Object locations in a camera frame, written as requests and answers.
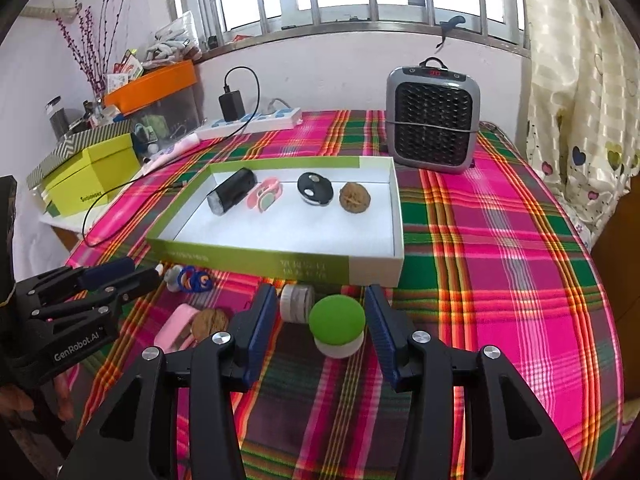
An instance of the heater handle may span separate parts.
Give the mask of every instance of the heater handle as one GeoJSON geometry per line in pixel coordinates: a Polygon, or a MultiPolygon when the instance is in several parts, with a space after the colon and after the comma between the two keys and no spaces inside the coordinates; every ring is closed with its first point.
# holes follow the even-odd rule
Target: heater handle
{"type": "Polygon", "coordinates": [[[427,59],[425,59],[422,63],[420,63],[420,66],[427,66],[427,63],[430,61],[437,61],[440,64],[440,68],[444,69],[444,70],[449,70],[449,67],[447,67],[447,65],[445,65],[441,59],[437,58],[437,57],[428,57],[427,59]]]}

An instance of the heater grille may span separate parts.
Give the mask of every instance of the heater grille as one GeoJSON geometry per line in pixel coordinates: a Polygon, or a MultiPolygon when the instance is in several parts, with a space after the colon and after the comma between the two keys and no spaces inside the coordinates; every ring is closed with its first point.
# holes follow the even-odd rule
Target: heater grille
{"type": "MultiPolygon", "coordinates": [[[[404,82],[396,88],[396,121],[471,129],[471,95],[463,89],[404,82]]],[[[395,148],[411,160],[460,166],[464,163],[470,133],[430,126],[396,124],[395,148]]]]}

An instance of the blue gripper pad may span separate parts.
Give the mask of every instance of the blue gripper pad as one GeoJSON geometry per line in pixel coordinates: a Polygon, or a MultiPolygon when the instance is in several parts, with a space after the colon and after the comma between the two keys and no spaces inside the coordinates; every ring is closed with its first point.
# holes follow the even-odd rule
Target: blue gripper pad
{"type": "Polygon", "coordinates": [[[383,377],[395,391],[404,391],[400,368],[409,361],[411,322],[403,312],[391,309],[379,285],[366,288],[364,313],[383,377]]]}
{"type": "Polygon", "coordinates": [[[264,354],[276,319],[278,297],[273,285],[263,283],[254,296],[251,308],[234,316],[229,332],[236,339],[234,365],[239,367],[240,379],[246,391],[260,377],[264,354]]]}
{"type": "Polygon", "coordinates": [[[83,289],[97,290],[107,283],[124,278],[127,274],[132,274],[135,270],[136,264],[134,261],[125,256],[97,267],[89,267],[82,273],[78,283],[83,289]]]}

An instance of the silver screw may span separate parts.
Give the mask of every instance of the silver screw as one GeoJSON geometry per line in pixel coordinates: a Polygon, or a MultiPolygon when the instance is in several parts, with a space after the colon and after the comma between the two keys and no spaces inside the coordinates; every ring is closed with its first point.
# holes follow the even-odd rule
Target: silver screw
{"type": "Polygon", "coordinates": [[[151,361],[160,355],[160,351],[155,346],[149,346],[142,351],[142,358],[151,361]]]}
{"type": "Polygon", "coordinates": [[[497,359],[500,357],[500,349],[497,346],[489,345],[484,347],[484,355],[489,359],[497,359]]]}
{"type": "Polygon", "coordinates": [[[411,337],[417,343],[428,343],[429,341],[431,341],[431,336],[424,330],[416,330],[411,334],[411,337]]]}
{"type": "Polygon", "coordinates": [[[231,334],[229,332],[216,332],[211,339],[216,345],[223,345],[231,341],[231,334]]]}

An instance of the yellow-green box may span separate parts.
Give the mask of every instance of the yellow-green box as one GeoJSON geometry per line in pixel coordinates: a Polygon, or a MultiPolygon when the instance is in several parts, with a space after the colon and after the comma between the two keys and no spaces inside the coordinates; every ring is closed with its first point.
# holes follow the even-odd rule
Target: yellow-green box
{"type": "MultiPolygon", "coordinates": [[[[102,193],[124,184],[139,169],[131,135],[125,134],[85,148],[48,174],[44,185],[60,214],[69,216],[89,209],[102,193]]],[[[98,204],[110,202],[119,192],[110,192],[98,204]]]]}

